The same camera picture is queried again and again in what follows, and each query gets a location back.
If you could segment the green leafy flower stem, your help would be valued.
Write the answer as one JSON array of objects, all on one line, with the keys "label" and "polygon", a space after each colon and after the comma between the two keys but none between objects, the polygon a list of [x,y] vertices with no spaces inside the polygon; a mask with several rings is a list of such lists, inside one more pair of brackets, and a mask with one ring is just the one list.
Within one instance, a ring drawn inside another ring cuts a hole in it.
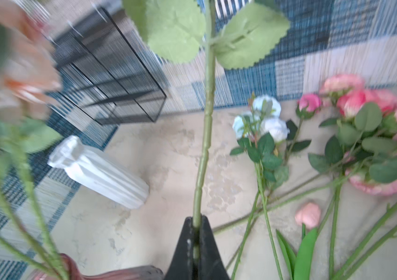
[{"label": "green leafy flower stem", "polygon": [[201,199],[214,111],[215,68],[244,69],[263,60],[287,35],[290,22],[275,1],[250,1],[220,30],[215,30],[214,1],[123,1],[142,41],[158,56],[172,63],[191,61],[205,51],[204,132],[194,192],[193,232],[202,224]]}]

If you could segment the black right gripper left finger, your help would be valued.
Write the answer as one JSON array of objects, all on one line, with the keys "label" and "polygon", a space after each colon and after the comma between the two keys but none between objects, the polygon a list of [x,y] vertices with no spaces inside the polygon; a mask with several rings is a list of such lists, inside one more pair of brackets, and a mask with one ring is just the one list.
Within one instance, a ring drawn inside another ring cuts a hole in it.
[{"label": "black right gripper left finger", "polygon": [[193,218],[184,221],[165,280],[195,280],[197,265],[194,249],[198,246],[198,231],[193,226]]}]

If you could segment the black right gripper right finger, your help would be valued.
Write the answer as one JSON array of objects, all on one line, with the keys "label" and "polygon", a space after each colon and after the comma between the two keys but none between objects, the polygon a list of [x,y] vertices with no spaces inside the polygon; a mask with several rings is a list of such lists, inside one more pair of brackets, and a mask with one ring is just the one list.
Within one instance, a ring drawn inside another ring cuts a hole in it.
[{"label": "black right gripper right finger", "polygon": [[199,231],[198,279],[199,280],[230,280],[222,262],[209,220],[201,217]]}]

